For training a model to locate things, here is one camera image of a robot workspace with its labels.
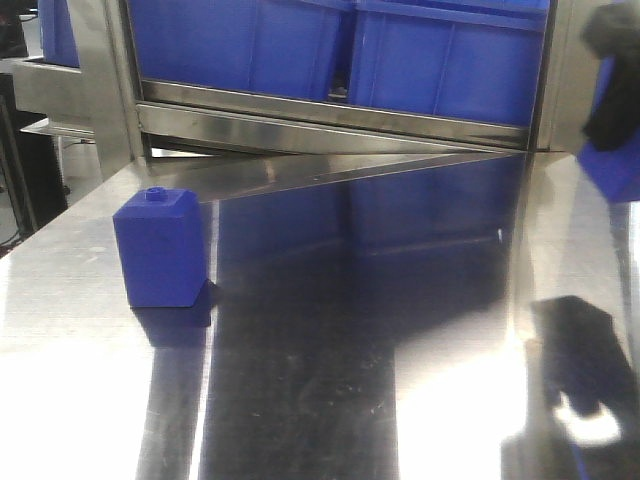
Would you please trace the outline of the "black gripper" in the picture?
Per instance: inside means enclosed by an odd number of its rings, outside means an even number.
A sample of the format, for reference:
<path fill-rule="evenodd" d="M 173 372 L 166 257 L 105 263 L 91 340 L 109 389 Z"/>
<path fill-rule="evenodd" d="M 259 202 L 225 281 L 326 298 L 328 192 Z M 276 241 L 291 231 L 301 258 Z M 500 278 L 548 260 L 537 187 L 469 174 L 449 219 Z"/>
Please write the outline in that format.
<path fill-rule="evenodd" d="M 581 40 L 610 65 L 583 133 L 596 150 L 613 151 L 639 129 L 639 4 L 614 2 L 595 8 Z"/>

